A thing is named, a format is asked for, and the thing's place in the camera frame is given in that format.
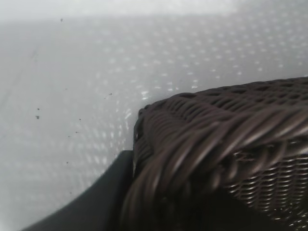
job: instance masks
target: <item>brown wicker basket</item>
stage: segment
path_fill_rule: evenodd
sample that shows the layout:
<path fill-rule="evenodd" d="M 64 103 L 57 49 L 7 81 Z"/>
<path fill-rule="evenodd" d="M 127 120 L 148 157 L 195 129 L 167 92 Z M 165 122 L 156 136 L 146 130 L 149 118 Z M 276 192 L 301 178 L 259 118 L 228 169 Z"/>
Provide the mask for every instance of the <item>brown wicker basket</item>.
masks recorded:
<path fill-rule="evenodd" d="M 306 230 L 308 78 L 178 94 L 141 109 L 134 136 L 126 229 L 185 230 L 187 211 L 224 188 Z"/>

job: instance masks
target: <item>perforated white surface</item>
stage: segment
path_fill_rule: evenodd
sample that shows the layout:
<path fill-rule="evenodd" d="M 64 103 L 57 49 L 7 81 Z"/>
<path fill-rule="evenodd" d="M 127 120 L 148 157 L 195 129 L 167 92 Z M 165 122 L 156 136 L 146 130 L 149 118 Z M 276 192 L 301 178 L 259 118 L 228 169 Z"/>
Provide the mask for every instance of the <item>perforated white surface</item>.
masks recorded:
<path fill-rule="evenodd" d="M 139 108 L 308 75 L 306 0 L 0 0 L 0 230 L 61 208 L 132 146 Z"/>

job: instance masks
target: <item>white background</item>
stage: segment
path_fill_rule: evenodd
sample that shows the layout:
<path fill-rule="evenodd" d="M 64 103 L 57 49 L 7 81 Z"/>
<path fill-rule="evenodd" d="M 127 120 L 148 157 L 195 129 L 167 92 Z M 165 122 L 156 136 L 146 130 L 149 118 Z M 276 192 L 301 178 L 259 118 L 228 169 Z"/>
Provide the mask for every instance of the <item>white background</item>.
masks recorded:
<path fill-rule="evenodd" d="M 0 230 L 61 208 L 181 92 L 308 75 L 306 0 L 0 0 Z"/>

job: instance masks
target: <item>wicker basket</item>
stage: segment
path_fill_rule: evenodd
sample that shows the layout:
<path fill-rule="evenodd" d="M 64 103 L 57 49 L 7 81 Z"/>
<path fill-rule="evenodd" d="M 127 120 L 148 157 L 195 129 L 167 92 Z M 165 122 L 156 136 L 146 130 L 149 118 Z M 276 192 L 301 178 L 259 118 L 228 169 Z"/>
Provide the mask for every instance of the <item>wicker basket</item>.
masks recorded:
<path fill-rule="evenodd" d="M 184 214 L 224 188 L 306 230 L 308 78 L 178 94 L 141 109 L 134 136 L 126 229 L 185 230 Z"/>

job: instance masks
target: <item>white surface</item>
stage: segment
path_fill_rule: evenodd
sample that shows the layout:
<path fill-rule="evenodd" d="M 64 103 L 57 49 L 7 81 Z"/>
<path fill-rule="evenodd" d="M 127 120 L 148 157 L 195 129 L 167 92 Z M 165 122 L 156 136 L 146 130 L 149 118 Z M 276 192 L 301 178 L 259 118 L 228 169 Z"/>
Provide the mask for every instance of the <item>white surface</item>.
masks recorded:
<path fill-rule="evenodd" d="M 146 104 L 307 75 L 307 9 L 306 0 L 0 0 L 0 230 L 89 187 L 131 148 Z"/>

